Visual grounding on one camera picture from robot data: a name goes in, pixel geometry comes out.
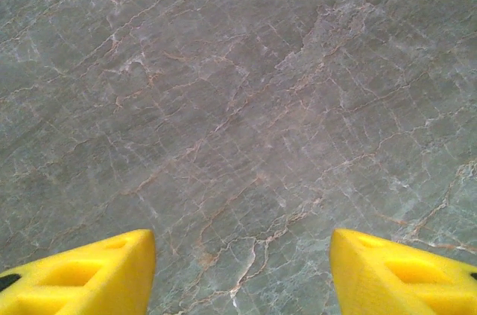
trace stone floor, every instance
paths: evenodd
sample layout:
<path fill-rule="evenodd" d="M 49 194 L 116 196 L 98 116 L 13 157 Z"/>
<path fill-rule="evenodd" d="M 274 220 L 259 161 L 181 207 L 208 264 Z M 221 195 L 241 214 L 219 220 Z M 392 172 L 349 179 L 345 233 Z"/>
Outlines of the stone floor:
<path fill-rule="evenodd" d="M 0 270 L 155 231 L 150 314 L 339 314 L 347 227 L 477 264 L 477 0 L 1 0 Z"/>

